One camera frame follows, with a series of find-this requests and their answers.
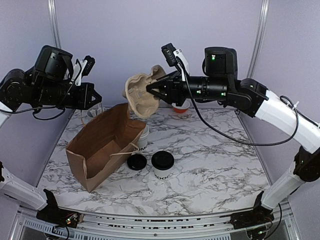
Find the brown cardboard cup carrier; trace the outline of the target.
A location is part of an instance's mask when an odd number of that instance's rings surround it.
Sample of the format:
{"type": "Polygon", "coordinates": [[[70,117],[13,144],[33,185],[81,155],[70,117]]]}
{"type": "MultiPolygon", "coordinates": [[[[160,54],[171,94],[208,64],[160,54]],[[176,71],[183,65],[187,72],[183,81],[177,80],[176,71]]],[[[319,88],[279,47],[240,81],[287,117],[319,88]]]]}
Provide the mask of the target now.
{"type": "Polygon", "coordinates": [[[147,86],[166,75],[160,65],[154,65],[149,74],[138,73],[127,79],[122,96],[127,99],[129,109],[141,119],[148,119],[160,105],[160,99],[147,92],[147,86]]]}

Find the brown paper bag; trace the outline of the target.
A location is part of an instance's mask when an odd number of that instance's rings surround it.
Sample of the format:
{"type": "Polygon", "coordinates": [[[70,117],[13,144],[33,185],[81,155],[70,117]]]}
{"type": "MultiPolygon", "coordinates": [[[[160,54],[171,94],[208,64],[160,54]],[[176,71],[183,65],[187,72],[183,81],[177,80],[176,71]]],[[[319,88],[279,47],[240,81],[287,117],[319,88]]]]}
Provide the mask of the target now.
{"type": "Polygon", "coordinates": [[[87,192],[95,190],[138,149],[146,123],[130,118],[121,103],[100,113],[69,142],[70,170],[87,192]]]}

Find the stack of white paper cups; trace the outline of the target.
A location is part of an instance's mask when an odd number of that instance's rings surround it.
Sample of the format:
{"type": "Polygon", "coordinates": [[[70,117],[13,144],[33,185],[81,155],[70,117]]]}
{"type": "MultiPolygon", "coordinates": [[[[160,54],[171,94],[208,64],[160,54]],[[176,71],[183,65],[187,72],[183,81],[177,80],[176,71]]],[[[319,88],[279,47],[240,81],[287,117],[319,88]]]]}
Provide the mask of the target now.
{"type": "Polygon", "coordinates": [[[149,136],[150,130],[149,126],[146,125],[140,138],[138,139],[136,146],[138,151],[144,151],[148,144],[148,136],[149,136]]]}

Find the black plastic cup lid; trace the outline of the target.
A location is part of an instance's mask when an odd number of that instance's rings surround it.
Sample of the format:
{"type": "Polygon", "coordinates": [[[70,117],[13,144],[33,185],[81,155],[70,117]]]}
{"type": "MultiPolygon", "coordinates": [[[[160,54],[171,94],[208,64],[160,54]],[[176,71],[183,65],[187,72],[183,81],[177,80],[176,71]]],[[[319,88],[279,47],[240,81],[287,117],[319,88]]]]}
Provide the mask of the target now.
{"type": "Polygon", "coordinates": [[[131,170],[140,171],[147,165],[147,159],[142,154],[132,154],[127,159],[127,165],[131,170]]]}

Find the single white paper cup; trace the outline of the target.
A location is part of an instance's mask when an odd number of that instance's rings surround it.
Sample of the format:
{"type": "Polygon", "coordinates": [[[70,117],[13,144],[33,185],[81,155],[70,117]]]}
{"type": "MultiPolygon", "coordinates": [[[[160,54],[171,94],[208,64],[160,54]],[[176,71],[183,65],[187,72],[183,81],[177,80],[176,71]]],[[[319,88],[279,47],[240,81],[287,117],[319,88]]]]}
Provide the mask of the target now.
{"type": "Polygon", "coordinates": [[[154,176],[158,180],[166,180],[170,176],[171,172],[172,172],[172,168],[161,170],[156,167],[153,167],[154,176]]]}

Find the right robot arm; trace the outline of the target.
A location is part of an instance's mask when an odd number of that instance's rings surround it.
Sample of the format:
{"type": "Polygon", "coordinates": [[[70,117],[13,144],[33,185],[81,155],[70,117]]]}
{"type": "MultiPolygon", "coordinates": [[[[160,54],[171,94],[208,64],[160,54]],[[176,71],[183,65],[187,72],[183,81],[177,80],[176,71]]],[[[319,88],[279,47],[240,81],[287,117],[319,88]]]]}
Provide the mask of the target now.
{"type": "Polygon", "coordinates": [[[297,109],[288,97],[278,96],[258,81],[238,79],[236,50],[228,47],[206,47],[202,62],[203,76],[192,76],[180,49],[172,44],[161,48],[166,62],[175,71],[148,84],[146,90],[168,104],[181,106],[218,102],[236,108],[251,118],[266,122],[299,143],[288,170],[268,189],[259,193],[252,209],[230,216],[235,229],[261,225],[274,220],[273,210],[282,200],[305,183],[320,177],[320,126],[297,109]]]}

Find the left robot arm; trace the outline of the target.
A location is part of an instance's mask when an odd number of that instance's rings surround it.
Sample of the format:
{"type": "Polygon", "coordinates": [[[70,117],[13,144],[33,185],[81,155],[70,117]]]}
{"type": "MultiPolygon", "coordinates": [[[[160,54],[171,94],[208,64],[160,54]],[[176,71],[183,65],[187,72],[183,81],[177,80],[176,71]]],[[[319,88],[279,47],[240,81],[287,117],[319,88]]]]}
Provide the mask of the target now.
{"type": "MultiPolygon", "coordinates": [[[[92,70],[95,59],[87,55],[72,63],[73,55],[44,45],[32,68],[12,69],[0,82],[0,123],[20,114],[21,104],[29,104],[36,116],[41,110],[88,110],[102,102],[102,96],[82,78],[92,70]]],[[[0,191],[37,211],[36,218],[61,228],[76,228],[82,214],[58,206],[54,194],[19,179],[3,165],[0,167],[0,191]]]]}

